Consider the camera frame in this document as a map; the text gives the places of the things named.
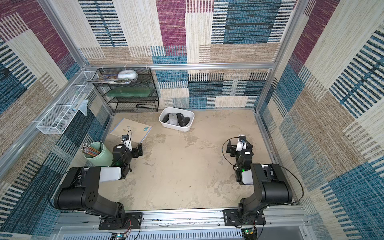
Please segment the light grey mouse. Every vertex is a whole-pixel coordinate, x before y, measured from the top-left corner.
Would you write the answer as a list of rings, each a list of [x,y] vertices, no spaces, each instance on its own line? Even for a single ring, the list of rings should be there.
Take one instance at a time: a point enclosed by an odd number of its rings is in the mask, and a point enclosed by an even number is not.
[[[169,114],[168,124],[174,125],[174,126],[177,126],[179,124],[178,123],[178,119],[177,119],[177,115],[175,113],[170,113]]]

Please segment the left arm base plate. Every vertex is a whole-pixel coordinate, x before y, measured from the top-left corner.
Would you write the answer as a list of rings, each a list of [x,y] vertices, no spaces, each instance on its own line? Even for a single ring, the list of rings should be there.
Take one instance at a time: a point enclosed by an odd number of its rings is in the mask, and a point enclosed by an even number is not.
[[[118,219],[101,218],[99,230],[138,230],[141,227],[142,218],[142,212],[126,212],[125,217]]]

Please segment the small black Lecoo mouse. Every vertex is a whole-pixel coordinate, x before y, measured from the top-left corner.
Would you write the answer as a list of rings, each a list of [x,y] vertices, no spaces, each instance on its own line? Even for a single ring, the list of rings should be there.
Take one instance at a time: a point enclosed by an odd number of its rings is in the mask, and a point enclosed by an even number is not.
[[[184,117],[184,118],[180,119],[179,125],[180,125],[180,127],[186,127],[190,121],[191,121],[190,117]]]

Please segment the white storage box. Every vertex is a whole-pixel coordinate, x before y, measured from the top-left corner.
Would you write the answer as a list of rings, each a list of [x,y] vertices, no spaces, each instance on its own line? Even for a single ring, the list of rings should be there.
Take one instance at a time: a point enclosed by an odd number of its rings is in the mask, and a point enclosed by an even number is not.
[[[194,118],[195,114],[191,111],[167,107],[159,116],[159,121],[165,128],[188,132],[192,127]]]

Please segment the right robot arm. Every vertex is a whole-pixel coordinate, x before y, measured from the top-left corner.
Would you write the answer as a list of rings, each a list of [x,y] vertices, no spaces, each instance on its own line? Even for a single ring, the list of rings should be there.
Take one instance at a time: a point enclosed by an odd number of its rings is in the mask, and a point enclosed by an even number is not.
[[[253,145],[244,136],[237,137],[233,145],[231,138],[223,145],[226,153],[236,159],[233,164],[236,182],[240,185],[253,186],[254,192],[241,199],[237,210],[223,210],[226,226],[241,228],[266,223],[264,210],[270,206],[289,204],[293,193],[282,167],[278,164],[256,164],[253,162]]]

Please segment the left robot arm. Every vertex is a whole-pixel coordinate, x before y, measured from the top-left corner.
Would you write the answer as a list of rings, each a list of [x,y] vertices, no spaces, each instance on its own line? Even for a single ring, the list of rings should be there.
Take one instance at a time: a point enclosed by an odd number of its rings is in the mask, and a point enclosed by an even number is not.
[[[99,194],[100,183],[123,180],[132,172],[131,161],[143,155],[142,144],[129,149],[125,144],[113,148],[109,167],[70,168],[54,197],[58,210],[85,211],[103,220],[125,220],[124,205]]]

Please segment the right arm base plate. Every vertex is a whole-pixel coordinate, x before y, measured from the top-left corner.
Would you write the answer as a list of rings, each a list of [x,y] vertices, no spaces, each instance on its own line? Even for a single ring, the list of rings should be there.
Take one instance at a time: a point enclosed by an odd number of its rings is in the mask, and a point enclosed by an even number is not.
[[[262,212],[255,212],[250,214],[240,214],[235,209],[223,210],[225,226],[243,227],[243,226],[261,226],[266,223],[264,214]]]

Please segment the black ribbed mouse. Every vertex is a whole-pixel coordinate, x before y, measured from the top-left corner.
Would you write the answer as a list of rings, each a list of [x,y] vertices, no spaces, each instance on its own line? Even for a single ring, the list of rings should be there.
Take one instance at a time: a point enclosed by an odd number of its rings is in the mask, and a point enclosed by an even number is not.
[[[181,114],[181,113],[177,113],[177,119],[178,119],[178,123],[184,118],[184,115]]]

